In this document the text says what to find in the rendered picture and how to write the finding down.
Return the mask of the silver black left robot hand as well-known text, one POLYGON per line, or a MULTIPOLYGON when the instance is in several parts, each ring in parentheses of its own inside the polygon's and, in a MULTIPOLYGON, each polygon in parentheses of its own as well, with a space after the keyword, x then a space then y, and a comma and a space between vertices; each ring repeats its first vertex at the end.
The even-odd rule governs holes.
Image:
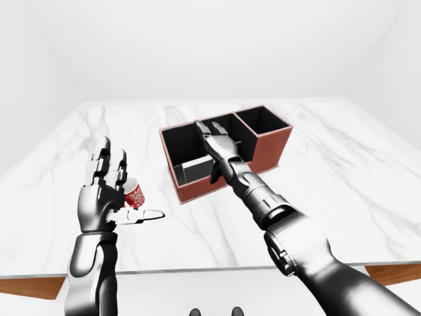
POLYGON ((83 233, 112 232, 119 224, 140 224, 165 217, 162 211, 124 205, 127 181, 126 152, 119 150, 110 170, 111 143, 100 137, 86 165, 86 179, 78 198, 78 220, 83 233))

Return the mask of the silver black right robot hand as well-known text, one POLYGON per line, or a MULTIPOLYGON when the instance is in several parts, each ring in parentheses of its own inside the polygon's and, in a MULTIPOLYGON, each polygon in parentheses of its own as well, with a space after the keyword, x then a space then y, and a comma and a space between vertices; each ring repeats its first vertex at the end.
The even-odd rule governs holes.
POLYGON ((202 121, 196 120, 195 125, 206 152, 214 159, 210 183, 214 184, 223 176, 227 184, 234 177, 234 170, 230 163, 240 161, 235 142, 228 136, 228 132, 217 122, 212 122, 209 129, 202 121))

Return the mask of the grey white book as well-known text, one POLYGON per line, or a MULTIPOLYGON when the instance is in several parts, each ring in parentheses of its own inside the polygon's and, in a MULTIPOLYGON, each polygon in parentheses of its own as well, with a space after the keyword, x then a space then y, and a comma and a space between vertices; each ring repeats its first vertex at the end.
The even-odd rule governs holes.
POLYGON ((206 176, 212 172, 214 160, 210 155, 182 163, 174 167, 178 185, 184 185, 206 176))

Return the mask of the red-brown desk caddy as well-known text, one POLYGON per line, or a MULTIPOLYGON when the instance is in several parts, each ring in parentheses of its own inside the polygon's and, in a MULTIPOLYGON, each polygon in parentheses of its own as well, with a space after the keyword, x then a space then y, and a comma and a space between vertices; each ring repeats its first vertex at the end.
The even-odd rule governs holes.
MULTIPOLYGON (((292 125, 264 105, 202 120, 209 128, 213 121, 226 129, 237 146, 239 156, 255 173, 278 166, 293 129, 292 125)), ((174 167, 207 155, 194 122, 162 128, 160 137, 180 203, 192 201, 226 185, 223 178, 211 184, 210 175, 178 185, 174 167)))

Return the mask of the red white patterned mug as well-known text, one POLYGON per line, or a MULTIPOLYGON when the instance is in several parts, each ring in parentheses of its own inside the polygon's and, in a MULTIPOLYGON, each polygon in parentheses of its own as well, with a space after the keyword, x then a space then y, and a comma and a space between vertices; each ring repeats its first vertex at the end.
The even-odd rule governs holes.
POLYGON ((135 178, 127 178, 123 185, 126 203, 135 208, 141 207, 145 202, 145 197, 135 178))

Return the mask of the brown wooden table support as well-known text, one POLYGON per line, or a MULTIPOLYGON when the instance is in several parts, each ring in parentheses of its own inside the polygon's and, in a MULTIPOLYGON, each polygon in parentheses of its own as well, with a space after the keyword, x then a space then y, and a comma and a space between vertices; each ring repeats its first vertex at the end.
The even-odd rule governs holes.
POLYGON ((0 293, 55 300, 65 277, 0 279, 0 293))
POLYGON ((374 280, 384 286, 421 279, 421 263, 369 265, 365 269, 374 280))

